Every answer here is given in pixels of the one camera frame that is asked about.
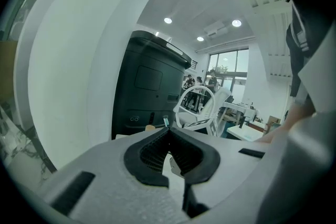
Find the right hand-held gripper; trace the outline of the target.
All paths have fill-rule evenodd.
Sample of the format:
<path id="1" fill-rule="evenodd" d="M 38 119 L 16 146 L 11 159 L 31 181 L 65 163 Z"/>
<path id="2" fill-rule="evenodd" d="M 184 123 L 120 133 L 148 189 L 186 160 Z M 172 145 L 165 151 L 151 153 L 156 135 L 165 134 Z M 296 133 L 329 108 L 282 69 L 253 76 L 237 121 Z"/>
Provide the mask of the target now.
<path id="1" fill-rule="evenodd" d="M 210 136 L 221 136 L 219 133 L 218 124 L 214 118 L 196 120 L 191 123 L 184 123 L 182 124 L 182 128 Z"/>

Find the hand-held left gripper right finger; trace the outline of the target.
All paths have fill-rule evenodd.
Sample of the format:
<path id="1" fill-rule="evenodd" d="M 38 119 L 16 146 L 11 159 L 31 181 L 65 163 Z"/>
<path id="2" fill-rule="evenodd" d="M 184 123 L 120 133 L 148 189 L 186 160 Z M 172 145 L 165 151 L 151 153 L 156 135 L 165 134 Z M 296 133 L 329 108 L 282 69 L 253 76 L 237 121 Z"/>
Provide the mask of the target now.
<path id="1" fill-rule="evenodd" d="M 170 223 L 256 223 L 268 176 L 258 170 L 270 144 L 170 128 L 170 152 L 184 172 L 185 207 Z"/>

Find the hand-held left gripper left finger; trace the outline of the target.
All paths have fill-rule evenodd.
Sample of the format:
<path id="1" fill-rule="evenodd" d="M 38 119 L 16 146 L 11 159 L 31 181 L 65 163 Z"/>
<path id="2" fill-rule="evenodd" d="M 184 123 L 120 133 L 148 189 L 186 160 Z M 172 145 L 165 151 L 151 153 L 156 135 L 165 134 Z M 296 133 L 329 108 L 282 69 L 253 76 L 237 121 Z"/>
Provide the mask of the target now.
<path id="1" fill-rule="evenodd" d="M 43 185 L 43 200 L 78 223 L 184 223 L 189 216 L 166 186 L 145 185 L 129 172 L 127 149 L 163 128 L 94 146 Z"/>

